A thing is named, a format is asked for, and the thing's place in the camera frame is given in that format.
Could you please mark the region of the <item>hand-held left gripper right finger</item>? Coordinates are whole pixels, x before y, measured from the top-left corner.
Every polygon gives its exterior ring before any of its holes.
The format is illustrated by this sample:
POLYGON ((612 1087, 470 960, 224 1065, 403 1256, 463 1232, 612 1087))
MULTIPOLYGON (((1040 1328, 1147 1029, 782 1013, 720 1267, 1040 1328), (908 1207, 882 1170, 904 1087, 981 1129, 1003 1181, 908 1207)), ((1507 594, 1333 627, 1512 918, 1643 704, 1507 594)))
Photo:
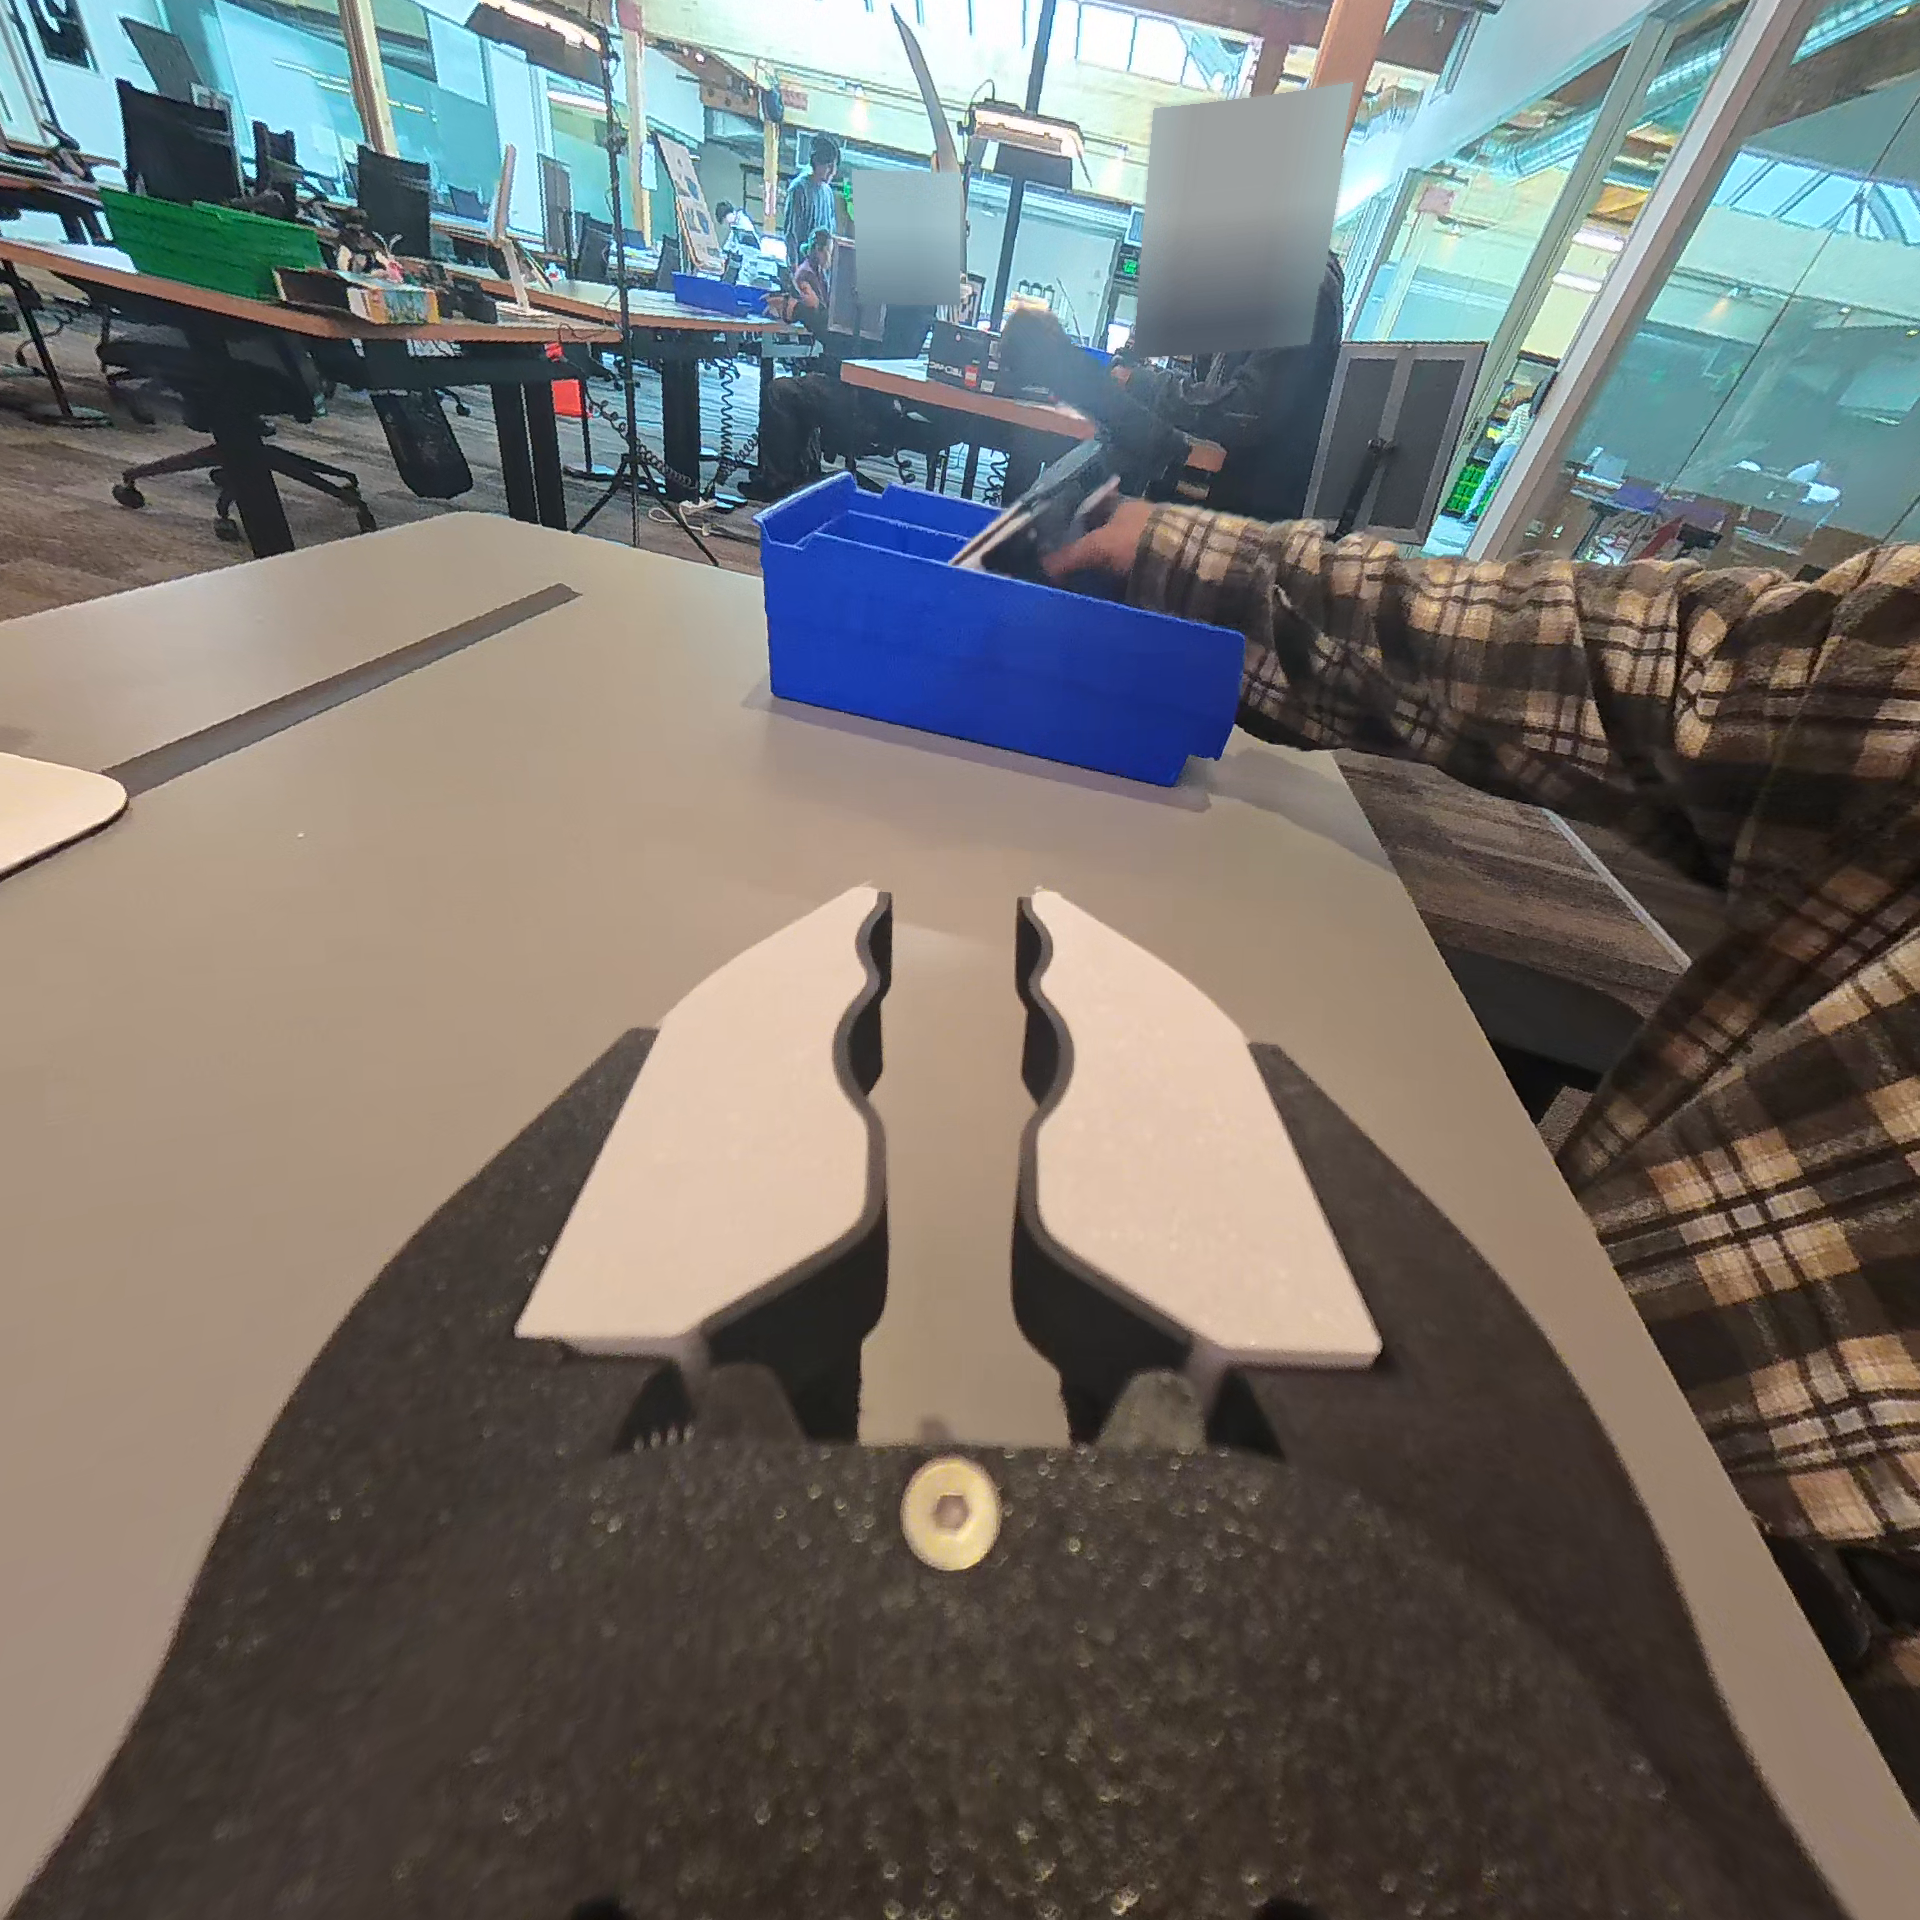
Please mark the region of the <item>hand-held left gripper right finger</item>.
POLYGON ((1369 1373, 1383 1332, 1245 1029, 1062 892, 1014 905, 1014 1328, 1070 1435, 1147 1373, 1369 1373))

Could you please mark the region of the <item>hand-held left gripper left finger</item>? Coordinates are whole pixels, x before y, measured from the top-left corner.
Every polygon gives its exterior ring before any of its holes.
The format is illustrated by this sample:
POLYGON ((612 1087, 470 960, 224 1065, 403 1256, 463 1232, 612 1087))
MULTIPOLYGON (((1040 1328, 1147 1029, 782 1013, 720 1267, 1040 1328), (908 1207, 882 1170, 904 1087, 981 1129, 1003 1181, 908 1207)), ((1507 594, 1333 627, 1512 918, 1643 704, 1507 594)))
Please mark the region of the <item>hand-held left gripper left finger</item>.
POLYGON ((518 1339, 683 1387, 765 1367, 809 1440, 854 1442, 893 1282, 889 991, 893 896, 868 883, 701 978, 657 1020, 518 1339))

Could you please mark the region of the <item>blue plastic bin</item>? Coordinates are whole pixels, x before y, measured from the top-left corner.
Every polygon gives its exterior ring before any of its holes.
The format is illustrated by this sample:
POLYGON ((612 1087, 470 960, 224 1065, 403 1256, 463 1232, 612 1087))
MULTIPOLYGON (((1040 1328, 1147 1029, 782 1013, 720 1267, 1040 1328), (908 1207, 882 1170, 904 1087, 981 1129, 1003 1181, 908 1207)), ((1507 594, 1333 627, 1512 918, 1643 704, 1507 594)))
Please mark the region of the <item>blue plastic bin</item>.
POLYGON ((765 505, 771 695, 1161 788, 1226 751, 1242 632, 961 567, 988 525, 981 505, 854 474, 765 505))

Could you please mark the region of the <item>person's right forearm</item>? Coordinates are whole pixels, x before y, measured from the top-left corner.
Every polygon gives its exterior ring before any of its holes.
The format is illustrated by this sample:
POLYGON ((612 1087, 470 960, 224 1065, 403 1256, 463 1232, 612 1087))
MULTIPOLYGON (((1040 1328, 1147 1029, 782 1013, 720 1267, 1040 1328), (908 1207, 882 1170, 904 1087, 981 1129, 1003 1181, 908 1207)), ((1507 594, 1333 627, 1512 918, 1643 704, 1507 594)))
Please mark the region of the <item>person's right forearm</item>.
POLYGON ((1414 561, 1200 506, 1120 539, 1136 605, 1245 637, 1242 722, 1603 826, 1731 908, 1917 918, 1917 547, 1771 567, 1414 561))

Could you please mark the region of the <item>person's right hand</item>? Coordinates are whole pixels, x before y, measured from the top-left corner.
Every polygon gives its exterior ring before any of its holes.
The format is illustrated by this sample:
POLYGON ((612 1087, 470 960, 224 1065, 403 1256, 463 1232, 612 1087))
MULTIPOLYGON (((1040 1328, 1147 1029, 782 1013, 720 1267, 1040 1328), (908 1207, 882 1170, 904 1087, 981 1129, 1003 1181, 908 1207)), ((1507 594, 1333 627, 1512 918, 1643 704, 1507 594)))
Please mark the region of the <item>person's right hand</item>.
POLYGON ((1153 505, 1147 498, 1120 498, 1096 525, 1091 525, 1082 539, 1056 547, 1040 561, 1046 583, 1062 590, 1083 594, 1115 594, 1129 587, 1139 541, 1153 525, 1153 505))

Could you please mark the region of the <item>wooden desk black legs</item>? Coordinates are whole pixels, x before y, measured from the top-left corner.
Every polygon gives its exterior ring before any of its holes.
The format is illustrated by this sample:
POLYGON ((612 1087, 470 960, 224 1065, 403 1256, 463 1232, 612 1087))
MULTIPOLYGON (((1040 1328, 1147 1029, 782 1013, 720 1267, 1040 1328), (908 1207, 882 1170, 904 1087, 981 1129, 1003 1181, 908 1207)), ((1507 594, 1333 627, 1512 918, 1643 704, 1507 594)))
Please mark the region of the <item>wooden desk black legs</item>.
POLYGON ((34 246, 4 238, 4 274, 45 273, 84 289, 106 315, 207 333, 215 341, 297 349, 348 391, 489 391, 500 478, 508 517, 567 529, 565 462, 552 411, 556 381, 585 381, 585 349, 617 343, 617 328, 565 317, 446 317, 421 328, 376 328, 326 317, 286 303, 202 293, 144 274, 123 255, 99 246, 34 246))
MULTIPOLYGON (((585 328, 617 328, 617 289, 612 286, 545 286, 532 274, 519 293, 508 282, 487 282, 500 305, 545 311, 585 328)), ((753 463, 757 435, 734 435, 734 363, 757 363, 757 398, 771 391, 773 363, 809 363, 816 341, 780 315, 765 321, 753 317, 715 317, 680 305, 671 293, 638 289, 632 293, 632 370, 645 364, 657 375, 657 450, 652 450, 652 470, 664 481, 664 497, 677 505, 701 498, 722 486, 727 470, 753 463), (722 364, 722 411, 720 411, 720 445, 711 450, 715 478, 701 478, 701 364, 722 364)))
POLYGON ((1096 439, 1096 423, 1059 400, 995 398, 952 386, 925 375, 925 363, 908 357, 850 357, 840 381, 858 391, 904 400, 925 416, 947 416, 947 445, 966 445, 966 498, 988 498, 981 462, 1003 457, 998 497, 1014 497, 1014 481, 1033 481, 1066 445, 1096 439))

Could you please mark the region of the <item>grey cabinet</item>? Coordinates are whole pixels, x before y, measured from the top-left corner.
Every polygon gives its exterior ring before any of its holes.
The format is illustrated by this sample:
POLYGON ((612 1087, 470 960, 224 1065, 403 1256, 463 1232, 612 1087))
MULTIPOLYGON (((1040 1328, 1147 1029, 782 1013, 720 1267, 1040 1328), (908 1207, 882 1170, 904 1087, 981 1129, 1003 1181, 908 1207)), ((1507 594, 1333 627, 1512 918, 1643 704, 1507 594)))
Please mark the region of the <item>grey cabinet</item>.
POLYGON ((1446 498, 1483 341, 1349 341, 1313 450, 1305 519, 1422 547, 1446 498))

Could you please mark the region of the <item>black tripod light stand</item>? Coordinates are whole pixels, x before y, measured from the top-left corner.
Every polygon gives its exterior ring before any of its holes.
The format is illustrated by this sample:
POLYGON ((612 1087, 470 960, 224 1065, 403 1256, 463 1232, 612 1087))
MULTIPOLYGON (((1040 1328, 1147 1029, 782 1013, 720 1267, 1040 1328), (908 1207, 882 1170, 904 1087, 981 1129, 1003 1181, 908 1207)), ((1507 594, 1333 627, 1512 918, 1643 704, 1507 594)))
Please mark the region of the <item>black tripod light stand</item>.
POLYGON ((638 506, 641 491, 653 497, 653 505, 669 511, 669 519, 680 529, 680 539, 707 561, 711 567, 722 567, 701 529, 683 517, 677 498, 664 497, 657 474, 652 470, 652 450, 641 447, 638 432, 638 370, 632 370, 632 274, 629 274, 629 248, 624 248, 624 178, 632 158, 629 129, 617 106, 617 6, 612 0, 582 0, 572 6, 582 17, 582 34, 590 40, 590 51, 599 60, 599 87, 603 87, 603 125, 609 125, 609 209, 612 209, 612 289, 617 289, 617 333, 619 333, 619 470, 609 481, 612 491, 624 486, 629 497, 629 541, 638 547, 638 506))

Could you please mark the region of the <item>person's torso plaid shirt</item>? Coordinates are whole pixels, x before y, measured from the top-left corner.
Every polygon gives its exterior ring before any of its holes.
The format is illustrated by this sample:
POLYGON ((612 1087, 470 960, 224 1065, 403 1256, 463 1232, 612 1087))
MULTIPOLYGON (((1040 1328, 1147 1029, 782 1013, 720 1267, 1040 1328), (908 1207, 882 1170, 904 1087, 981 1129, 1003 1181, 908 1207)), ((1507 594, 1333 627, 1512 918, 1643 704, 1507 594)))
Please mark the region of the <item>person's torso plaid shirt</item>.
POLYGON ((1917 826, 1734 901, 1561 1175, 1747 1512, 1917 1554, 1917 826))

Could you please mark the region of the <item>black bag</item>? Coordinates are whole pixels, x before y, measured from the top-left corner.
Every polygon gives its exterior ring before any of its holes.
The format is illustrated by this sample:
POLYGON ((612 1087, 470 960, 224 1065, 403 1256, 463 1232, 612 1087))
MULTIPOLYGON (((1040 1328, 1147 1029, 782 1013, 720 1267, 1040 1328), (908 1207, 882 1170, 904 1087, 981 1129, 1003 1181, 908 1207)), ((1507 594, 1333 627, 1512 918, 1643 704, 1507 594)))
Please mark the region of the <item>black bag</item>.
POLYGON ((418 498, 461 498, 475 491, 470 457, 441 391, 372 391, 372 411, 403 491, 418 498))

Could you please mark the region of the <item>flat cardboard box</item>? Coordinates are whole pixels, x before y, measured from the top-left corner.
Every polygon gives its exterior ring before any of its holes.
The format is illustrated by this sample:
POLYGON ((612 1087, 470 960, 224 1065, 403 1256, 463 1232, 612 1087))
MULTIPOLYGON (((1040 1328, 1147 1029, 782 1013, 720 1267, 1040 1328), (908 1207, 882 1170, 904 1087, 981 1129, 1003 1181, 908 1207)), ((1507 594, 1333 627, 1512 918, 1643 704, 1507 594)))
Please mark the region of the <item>flat cardboard box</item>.
POLYGON ((421 328, 445 317, 432 286, 326 269, 275 269, 271 282, 275 299, 306 315, 358 317, 376 328, 421 328))

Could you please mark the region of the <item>black monitor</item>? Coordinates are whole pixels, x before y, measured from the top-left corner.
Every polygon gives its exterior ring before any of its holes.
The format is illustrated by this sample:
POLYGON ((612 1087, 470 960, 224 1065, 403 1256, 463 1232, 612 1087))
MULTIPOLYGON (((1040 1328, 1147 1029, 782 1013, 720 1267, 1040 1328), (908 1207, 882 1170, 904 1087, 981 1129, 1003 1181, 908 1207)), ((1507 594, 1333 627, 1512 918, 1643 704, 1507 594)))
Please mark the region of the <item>black monitor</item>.
POLYGON ((144 87, 115 83, 123 125, 123 179, 138 199, 215 203, 244 195, 235 142, 224 106, 181 103, 144 87))
POLYGON ((354 203, 397 259, 432 259, 432 165, 358 146, 354 203))

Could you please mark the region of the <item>white document stand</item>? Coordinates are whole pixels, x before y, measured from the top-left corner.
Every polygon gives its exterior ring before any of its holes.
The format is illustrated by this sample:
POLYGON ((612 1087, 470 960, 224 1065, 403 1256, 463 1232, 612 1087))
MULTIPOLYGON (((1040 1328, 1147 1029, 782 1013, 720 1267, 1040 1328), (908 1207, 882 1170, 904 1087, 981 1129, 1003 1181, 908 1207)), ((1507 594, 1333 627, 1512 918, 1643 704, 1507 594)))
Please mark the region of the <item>white document stand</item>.
POLYGON ((123 810, 129 788, 111 776, 0 752, 0 873, 106 833, 123 810))

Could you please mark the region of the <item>black office chair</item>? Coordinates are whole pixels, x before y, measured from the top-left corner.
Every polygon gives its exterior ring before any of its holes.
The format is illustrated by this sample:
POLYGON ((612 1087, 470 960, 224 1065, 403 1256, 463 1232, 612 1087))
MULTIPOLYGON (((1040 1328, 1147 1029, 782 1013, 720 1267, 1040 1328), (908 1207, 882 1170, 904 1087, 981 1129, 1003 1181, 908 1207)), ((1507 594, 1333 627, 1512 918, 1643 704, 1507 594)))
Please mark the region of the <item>black office chair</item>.
POLYGON ((111 505, 145 506, 145 481, 207 474, 215 486, 215 539, 256 561, 291 552, 282 481, 324 497, 376 536, 378 517, 354 470, 314 462, 275 445, 275 423, 314 423, 314 385, 291 349, 215 341, 181 328, 132 328, 99 337, 99 370, 111 386, 152 386, 181 404, 181 423, 202 435, 200 447, 120 470, 111 505))

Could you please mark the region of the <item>green crate stack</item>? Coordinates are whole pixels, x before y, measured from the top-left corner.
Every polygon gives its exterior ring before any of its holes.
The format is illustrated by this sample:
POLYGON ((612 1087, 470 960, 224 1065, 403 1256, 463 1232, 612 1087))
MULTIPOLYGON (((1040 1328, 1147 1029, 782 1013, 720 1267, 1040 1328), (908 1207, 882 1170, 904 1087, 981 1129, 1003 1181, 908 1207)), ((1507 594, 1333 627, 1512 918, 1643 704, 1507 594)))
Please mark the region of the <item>green crate stack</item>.
POLYGON ((132 273, 202 293, 282 303, 282 273, 324 273, 324 242, 306 222, 257 209, 167 203, 102 185, 111 246, 132 273))

